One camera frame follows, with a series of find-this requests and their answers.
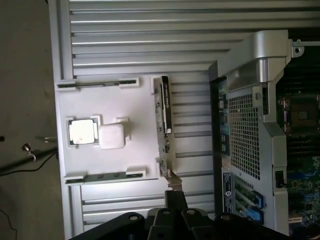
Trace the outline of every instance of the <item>circuit board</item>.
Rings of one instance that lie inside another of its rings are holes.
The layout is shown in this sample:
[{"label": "circuit board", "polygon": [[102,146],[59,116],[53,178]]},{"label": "circuit board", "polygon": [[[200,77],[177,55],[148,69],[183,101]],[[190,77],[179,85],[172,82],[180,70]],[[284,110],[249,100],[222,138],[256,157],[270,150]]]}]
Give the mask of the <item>circuit board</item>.
[{"label": "circuit board", "polygon": [[317,51],[305,48],[276,85],[277,123],[286,134],[290,234],[320,224],[320,71],[318,58],[307,56]]},{"label": "circuit board", "polygon": [[291,216],[300,216],[307,227],[320,223],[320,156],[291,158],[287,168],[287,191]]}]

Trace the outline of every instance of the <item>metal mesh grille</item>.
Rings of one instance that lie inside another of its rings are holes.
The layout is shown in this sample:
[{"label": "metal mesh grille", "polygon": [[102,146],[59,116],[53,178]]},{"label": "metal mesh grille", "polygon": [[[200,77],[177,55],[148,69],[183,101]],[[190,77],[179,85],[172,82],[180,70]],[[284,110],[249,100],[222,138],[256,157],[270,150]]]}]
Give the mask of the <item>metal mesh grille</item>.
[{"label": "metal mesh grille", "polygon": [[252,95],[229,99],[231,163],[260,180],[258,109]]}]

